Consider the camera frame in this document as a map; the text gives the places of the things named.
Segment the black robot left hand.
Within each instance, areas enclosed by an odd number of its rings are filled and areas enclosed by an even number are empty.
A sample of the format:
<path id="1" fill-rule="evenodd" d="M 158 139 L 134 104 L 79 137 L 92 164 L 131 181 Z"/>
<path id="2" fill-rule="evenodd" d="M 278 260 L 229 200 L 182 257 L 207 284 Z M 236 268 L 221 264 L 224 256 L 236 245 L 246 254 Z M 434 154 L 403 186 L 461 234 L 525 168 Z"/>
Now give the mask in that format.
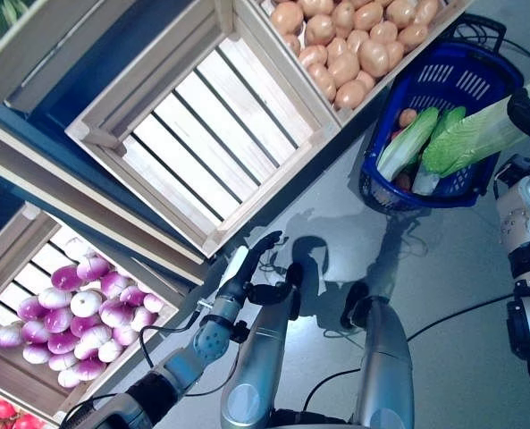
<path id="1" fill-rule="evenodd" d="M 273 231 L 257 242 L 247 253 L 239 270 L 217 291 L 216 297 L 228 299 L 243 307 L 245 300 L 250 303 L 269 306 L 282 302 L 291 292 L 291 286 L 281 282 L 279 286 L 253 284 L 252 276 L 257 269 L 260 257 L 272 249 L 282 236 L 282 231 Z"/>

